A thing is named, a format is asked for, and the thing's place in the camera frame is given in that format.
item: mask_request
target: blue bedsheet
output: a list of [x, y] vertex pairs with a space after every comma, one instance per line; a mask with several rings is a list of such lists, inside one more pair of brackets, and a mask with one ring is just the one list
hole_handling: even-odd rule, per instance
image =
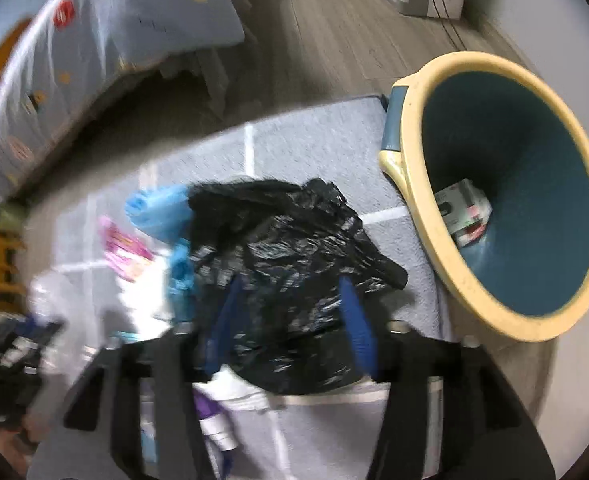
[[0, 203], [120, 76], [243, 38], [230, 0], [48, 0], [0, 80]]

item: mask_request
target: black bag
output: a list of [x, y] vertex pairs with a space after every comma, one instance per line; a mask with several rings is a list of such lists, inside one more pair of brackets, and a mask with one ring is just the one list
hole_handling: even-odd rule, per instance
[[379, 292], [403, 288], [405, 270], [377, 250], [337, 187], [277, 180], [190, 190], [195, 318], [218, 319], [232, 280], [242, 280], [244, 322], [228, 364], [278, 394], [318, 393], [363, 376], [339, 312], [339, 277], [352, 281], [376, 334], [389, 318]]

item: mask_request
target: plastic bag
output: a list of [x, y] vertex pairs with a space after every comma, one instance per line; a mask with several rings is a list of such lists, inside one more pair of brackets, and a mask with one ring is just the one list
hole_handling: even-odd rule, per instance
[[49, 270], [30, 283], [29, 309], [39, 325], [63, 322], [63, 329], [44, 351], [41, 371], [66, 376], [70, 386], [92, 357], [88, 351], [87, 313], [74, 287], [65, 276]]
[[126, 201], [126, 214], [139, 231], [167, 244], [177, 242], [192, 218], [184, 185], [140, 189]]
[[139, 238], [121, 231], [111, 218], [102, 216], [99, 225], [108, 265], [119, 277], [133, 282], [150, 265], [153, 254]]
[[172, 248], [170, 255], [168, 300], [174, 314], [173, 322], [181, 323], [194, 319], [194, 305], [191, 299], [193, 285], [190, 242], [181, 238]]
[[116, 278], [119, 301], [134, 327], [137, 340], [154, 339], [170, 328], [174, 317], [168, 303], [168, 260], [157, 255], [134, 282]]
[[236, 276], [245, 322], [230, 367], [278, 394], [327, 391], [358, 380], [339, 311], [347, 276], [373, 331], [389, 315], [378, 292], [407, 273], [377, 250], [334, 184], [277, 180], [206, 184], [190, 191], [195, 315], [212, 330]]

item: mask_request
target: white grid line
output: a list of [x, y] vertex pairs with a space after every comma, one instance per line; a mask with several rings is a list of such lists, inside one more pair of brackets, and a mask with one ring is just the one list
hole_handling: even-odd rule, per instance
[[157, 189], [159, 178], [159, 165], [156, 160], [153, 160], [148, 167], [150, 171], [150, 189]]
[[428, 379], [428, 420], [426, 431], [426, 454], [423, 459], [422, 478], [431, 478], [439, 472], [441, 462], [441, 439], [443, 437], [444, 380], [441, 377]]
[[[95, 227], [95, 217], [97, 216], [97, 197], [93, 194], [89, 195], [88, 202], [86, 204], [86, 225], [85, 229], [83, 230], [83, 259], [86, 262], [91, 261], [92, 259], [92, 237], [94, 233]], [[86, 293], [84, 307], [89, 312], [92, 312], [92, 329], [90, 329], [90, 341], [91, 345], [94, 348], [98, 348], [99, 345], [99, 338], [98, 338], [98, 323], [97, 323], [97, 313], [95, 312], [94, 302], [92, 301], [92, 271], [90, 267], [82, 270], [82, 283], [83, 283], [83, 290]]]
[[54, 266], [52, 269], [56, 272], [80, 272], [81, 270], [103, 269], [108, 266], [107, 260], [94, 260], [91, 262], [79, 262], [78, 264], [61, 264]]
[[150, 171], [148, 170], [149, 164], [142, 164], [139, 167], [139, 187], [140, 189], [148, 189], [150, 180]]
[[243, 167], [247, 176], [255, 177], [254, 169], [254, 126], [246, 123], [243, 129]]
[[328, 394], [320, 396], [283, 396], [286, 406], [317, 406], [319, 404], [359, 404], [377, 402], [388, 398], [388, 389], [376, 392], [351, 392], [347, 394]]
[[364, 215], [359, 215], [359, 218], [361, 218], [361, 222], [363, 223], [363, 225], [368, 225], [379, 224], [380, 222], [387, 222], [388, 220], [406, 218], [406, 216], [409, 215], [410, 212], [408, 211], [407, 207], [398, 206], [391, 207], [389, 209], [381, 209], [380, 211], [375, 211], [374, 213], [366, 213]]
[[268, 410], [268, 418], [270, 419], [270, 424], [272, 426], [272, 438], [276, 451], [276, 461], [279, 468], [286, 476], [286, 480], [297, 480], [297, 478], [292, 475], [292, 471], [290, 471], [290, 455], [288, 454], [286, 435], [284, 435], [283, 430], [281, 430], [279, 415], [274, 410]]

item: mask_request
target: blue plastic bag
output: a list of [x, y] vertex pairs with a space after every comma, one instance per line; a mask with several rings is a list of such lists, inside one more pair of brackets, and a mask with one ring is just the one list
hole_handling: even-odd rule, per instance
[[126, 201], [126, 214], [139, 231], [167, 244], [175, 244], [192, 219], [188, 187], [178, 184], [140, 189]]
[[174, 324], [192, 321], [194, 304], [191, 301], [194, 272], [190, 261], [190, 242], [181, 238], [172, 248], [170, 255], [170, 279], [168, 298], [174, 312]]

